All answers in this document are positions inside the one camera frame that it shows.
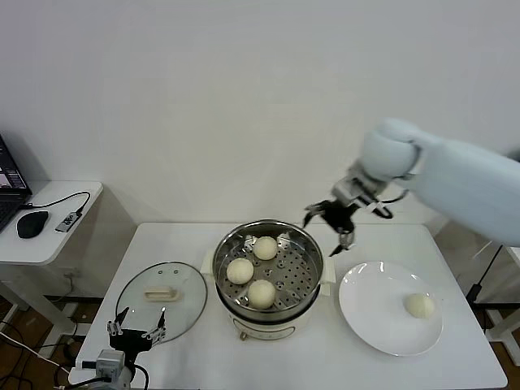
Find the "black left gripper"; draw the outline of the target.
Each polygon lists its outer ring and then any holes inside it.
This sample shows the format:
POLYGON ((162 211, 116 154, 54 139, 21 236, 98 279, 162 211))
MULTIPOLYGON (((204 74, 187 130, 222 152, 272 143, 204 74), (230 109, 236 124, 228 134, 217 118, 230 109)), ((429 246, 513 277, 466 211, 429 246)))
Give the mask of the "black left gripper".
POLYGON ((123 329, 122 324, 129 311, 127 306, 117 313, 113 321, 107 323, 107 331, 110 335, 110 346, 116 350, 150 350, 152 341, 162 341, 166 335, 165 312, 161 309, 156 327, 148 332, 133 329, 123 329))

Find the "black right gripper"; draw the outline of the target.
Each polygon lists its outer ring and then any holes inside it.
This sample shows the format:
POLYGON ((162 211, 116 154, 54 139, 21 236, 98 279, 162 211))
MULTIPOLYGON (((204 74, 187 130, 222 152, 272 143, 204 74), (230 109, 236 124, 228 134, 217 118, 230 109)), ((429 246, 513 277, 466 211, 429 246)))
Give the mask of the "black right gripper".
POLYGON ((320 201, 305 208, 303 226, 306 227, 315 216, 319 216, 329 227, 338 233, 338 245, 329 254, 336 256, 355 246, 353 214, 358 210, 356 204, 345 206, 339 200, 320 201))

